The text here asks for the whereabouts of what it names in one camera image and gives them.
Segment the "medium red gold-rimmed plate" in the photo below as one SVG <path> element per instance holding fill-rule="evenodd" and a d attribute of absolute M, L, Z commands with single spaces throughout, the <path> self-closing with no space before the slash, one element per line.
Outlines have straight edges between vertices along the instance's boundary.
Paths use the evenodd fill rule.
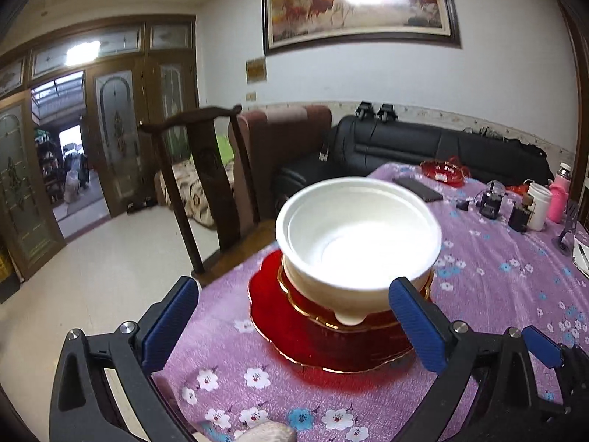
<path fill-rule="evenodd" d="M 299 293 L 289 280 L 285 263 L 281 262 L 276 274 L 279 287 L 286 293 L 289 304 L 311 322 L 340 333 L 361 333 L 376 329 L 390 329 L 399 324 L 392 311 L 369 314 L 360 324 L 346 325 L 340 322 L 334 312 L 310 301 Z"/>

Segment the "large red plastic plate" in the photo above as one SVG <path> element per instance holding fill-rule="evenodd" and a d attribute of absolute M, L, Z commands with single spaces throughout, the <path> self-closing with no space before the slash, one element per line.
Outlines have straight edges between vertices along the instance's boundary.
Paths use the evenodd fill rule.
<path fill-rule="evenodd" d="M 413 347 L 399 324 L 365 332 L 337 332 L 297 311 L 281 283 L 282 253 L 271 252 L 248 283 L 255 329 L 280 355 L 299 365 L 360 373 L 409 355 Z"/>

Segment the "large white bowl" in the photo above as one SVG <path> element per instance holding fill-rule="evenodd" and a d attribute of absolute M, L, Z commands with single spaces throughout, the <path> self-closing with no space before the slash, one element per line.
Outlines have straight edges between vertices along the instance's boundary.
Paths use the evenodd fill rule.
<path fill-rule="evenodd" d="M 340 257 L 438 259 L 442 230 L 410 190 L 372 178 L 338 178 L 306 187 L 283 205 L 275 238 L 295 264 Z"/>

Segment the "beige plastic bowl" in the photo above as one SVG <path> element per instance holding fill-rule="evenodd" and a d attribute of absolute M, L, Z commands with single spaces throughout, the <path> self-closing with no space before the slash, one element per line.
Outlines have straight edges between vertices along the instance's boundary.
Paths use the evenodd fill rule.
<path fill-rule="evenodd" d="M 284 256 L 282 267 L 302 297 L 331 311 L 338 322 L 352 326 L 389 310 L 388 291 L 393 280 L 404 277 L 422 290 L 435 262 L 435 257 L 424 256 L 350 256 L 316 259 L 306 267 Z"/>

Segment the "white notebook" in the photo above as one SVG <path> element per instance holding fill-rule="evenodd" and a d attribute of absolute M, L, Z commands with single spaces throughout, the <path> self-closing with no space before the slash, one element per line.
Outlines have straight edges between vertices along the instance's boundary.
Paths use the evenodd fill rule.
<path fill-rule="evenodd" d="M 586 278 L 589 277 L 589 249 L 585 243 L 581 242 L 578 238 L 574 238 L 572 259 L 574 266 L 584 274 Z"/>

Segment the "black phone stand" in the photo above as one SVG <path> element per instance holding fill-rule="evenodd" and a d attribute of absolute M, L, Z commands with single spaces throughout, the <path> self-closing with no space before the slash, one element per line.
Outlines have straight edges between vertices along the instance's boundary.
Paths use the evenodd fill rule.
<path fill-rule="evenodd" d="M 571 256 L 573 252 L 574 243 L 567 243 L 565 238 L 567 235 L 574 235 L 576 231 L 576 225 L 578 221 L 579 204 L 569 199 L 566 203 L 564 211 L 564 226 L 562 231 L 556 238 L 552 239 L 552 244 L 558 252 L 561 252 L 564 256 Z"/>

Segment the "purple floral tablecloth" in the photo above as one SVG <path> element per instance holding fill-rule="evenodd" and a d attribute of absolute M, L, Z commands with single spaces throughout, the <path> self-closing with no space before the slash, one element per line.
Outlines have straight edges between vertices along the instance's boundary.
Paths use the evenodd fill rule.
<path fill-rule="evenodd" d="M 584 441 L 588 285 L 550 234 L 367 178 L 307 187 L 153 379 L 212 441 Z"/>

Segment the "dark small jar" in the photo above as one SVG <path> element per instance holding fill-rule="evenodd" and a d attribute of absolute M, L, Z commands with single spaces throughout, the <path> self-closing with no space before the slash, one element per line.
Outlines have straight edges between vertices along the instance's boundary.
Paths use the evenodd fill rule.
<path fill-rule="evenodd" d="M 528 222 L 530 220 L 532 211 L 531 205 L 533 204 L 533 197 L 530 194 L 524 194 L 521 197 L 521 201 L 513 203 L 512 211 L 508 220 L 509 228 L 515 232 L 524 234 L 527 232 Z"/>

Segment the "white plastic jar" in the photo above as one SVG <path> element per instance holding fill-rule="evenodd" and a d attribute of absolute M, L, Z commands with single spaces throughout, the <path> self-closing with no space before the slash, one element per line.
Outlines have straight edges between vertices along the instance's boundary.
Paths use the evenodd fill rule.
<path fill-rule="evenodd" d="M 552 193 L 547 187 L 531 180 L 528 185 L 527 194 L 532 197 L 531 217 L 527 226 L 530 231 L 541 232 L 544 228 L 548 209 L 552 201 Z"/>

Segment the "dark wooden chair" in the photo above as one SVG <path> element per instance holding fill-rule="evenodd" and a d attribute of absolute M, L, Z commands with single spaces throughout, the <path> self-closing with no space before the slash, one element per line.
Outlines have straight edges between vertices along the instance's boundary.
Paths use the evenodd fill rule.
<path fill-rule="evenodd" d="M 275 223 L 271 220 L 263 220 L 258 208 L 251 163 L 237 120 L 241 111 L 243 111 L 241 105 L 235 105 L 230 109 L 210 106 L 177 114 L 161 123 L 138 125 L 141 132 L 151 137 L 176 221 L 192 262 L 192 277 L 203 287 L 213 283 L 275 241 Z M 230 127 L 233 129 L 237 143 L 237 154 L 243 164 L 244 181 L 254 222 L 254 226 L 248 232 L 241 232 L 237 203 L 222 165 L 219 145 L 216 142 L 215 121 L 218 118 L 230 120 Z M 175 127 L 183 127 L 187 131 L 196 171 L 216 223 L 219 249 L 207 259 L 203 259 L 199 253 L 164 142 L 164 133 Z"/>

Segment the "small red plate far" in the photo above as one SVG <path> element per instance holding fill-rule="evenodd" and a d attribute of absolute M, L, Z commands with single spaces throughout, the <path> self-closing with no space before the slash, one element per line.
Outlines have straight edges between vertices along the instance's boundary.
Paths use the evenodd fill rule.
<path fill-rule="evenodd" d="M 470 170 L 463 166 L 456 157 L 452 157 L 449 161 L 424 161 L 419 165 L 419 168 L 428 179 L 449 187 L 463 187 L 466 180 L 471 177 Z"/>

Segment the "black smartphone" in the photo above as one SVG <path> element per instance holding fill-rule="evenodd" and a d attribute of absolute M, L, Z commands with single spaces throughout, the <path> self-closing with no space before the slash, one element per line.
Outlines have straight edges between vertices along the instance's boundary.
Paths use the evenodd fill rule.
<path fill-rule="evenodd" d="M 425 186 L 425 184 L 422 184 L 417 179 L 404 177 L 396 178 L 392 181 L 394 184 L 397 184 L 400 187 L 404 187 L 405 189 L 410 190 L 411 193 L 416 194 L 425 203 L 434 203 L 435 201 L 443 200 L 442 194 L 440 194 L 436 190 L 432 190 L 431 187 Z"/>

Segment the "black leather sofa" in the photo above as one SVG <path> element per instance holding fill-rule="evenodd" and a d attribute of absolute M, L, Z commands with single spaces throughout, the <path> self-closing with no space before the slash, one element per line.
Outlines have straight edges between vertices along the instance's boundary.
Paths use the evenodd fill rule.
<path fill-rule="evenodd" d="M 272 178 L 275 209 L 323 180 L 365 177 L 390 162 L 418 166 L 430 160 L 453 161 L 482 183 L 499 180 L 506 187 L 525 180 L 546 186 L 554 179 L 543 149 L 516 139 L 348 115 L 324 134 L 321 149 L 279 166 Z"/>

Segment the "wooden glass door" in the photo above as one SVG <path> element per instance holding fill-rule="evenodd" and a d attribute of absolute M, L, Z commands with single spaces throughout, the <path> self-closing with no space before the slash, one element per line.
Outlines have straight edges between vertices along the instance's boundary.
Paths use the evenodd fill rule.
<path fill-rule="evenodd" d="M 64 249 L 53 213 L 65 159 L 51 134 L 79 127 L 111 217 L 153 197 L 157 163 L 144 125 L 195 108 L 196 21 L 113 17 L 35 38 L 1 57 L 1 238 L 33 276 Z"/>

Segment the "framed horse painting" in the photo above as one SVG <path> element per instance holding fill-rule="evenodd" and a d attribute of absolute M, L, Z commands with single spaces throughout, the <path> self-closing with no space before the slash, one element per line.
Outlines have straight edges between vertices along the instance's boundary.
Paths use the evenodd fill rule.
<path fill-rule="evenodd" d="M 459 47 L 454 0 L 262 0 L 264 54 L 341 42 Z"/>

